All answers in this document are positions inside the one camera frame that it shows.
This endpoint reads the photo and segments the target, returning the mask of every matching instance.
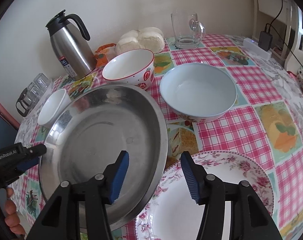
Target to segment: thermos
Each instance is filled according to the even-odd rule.
[[[90,36],[83,21],[76,14],[65,16],[64,12],[65,10],[52,18],[46,27],[56,57],[69,76],[76,81],[93,71],[97,60],[87,43]],[[79,29],[68,19],[73,20]]]

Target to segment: glass mug handle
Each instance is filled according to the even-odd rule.
[[[189,27],[194,32],[195,42],[201,42],[205,38],[205,26],[194,19],[190,19]]]

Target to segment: black cable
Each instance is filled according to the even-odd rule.
[[[278,16],[281,14],[281,11],[283,10],[283,5],[284,5],[284,0],[281,0],[281,8],[279,13],[277,14],[277,16],[271,21],[270,25],[269,25],[269,29],[268,29],[268,33],[270,33],[270,27],[273,24],[274,20],[276,20],[278,18]]]
[[[299,64],[302,66],[303,68],[303,65],[300,63],[300,61],[297,59],[297,57],[295,56],[295,54],[292,52],[292,50],[288,47],[288,45],[286,44],[286,42],[283,40],[283,38],[280,36],[280,34],[278,33],[278,31],[275,29],[275,27],[269,23],[266,24],[266,27],[267,25],[269,25],[269,29],[270,27],[272,27],[274,29],[274,31],[278,34],[278,36],[280,37],[280,39],[282,40],[282,42],[287,46],[287,48],[290,50],[290,52],[293,54],[293,56],[295,57],[295,59],[299,62]]]

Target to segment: black power adapter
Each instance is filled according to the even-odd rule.
[[[258,41],[258,46],[265,51],[270,49],[272,42],[272,35],[266,31],[261,31]]]

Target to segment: hand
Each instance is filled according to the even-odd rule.
[[[12,188],[7,188],[7,196],[10,198],[13,195],[13,189]],[[10,230],[17,235],[25,235],[26,232],[22,225],[20,225],[20,219],[16,213],[16,205],[15,203],[8,199],[5,203],[5,210],[8,213],[8,216],[5,218],[5,222],[7,226],[10,227]]]

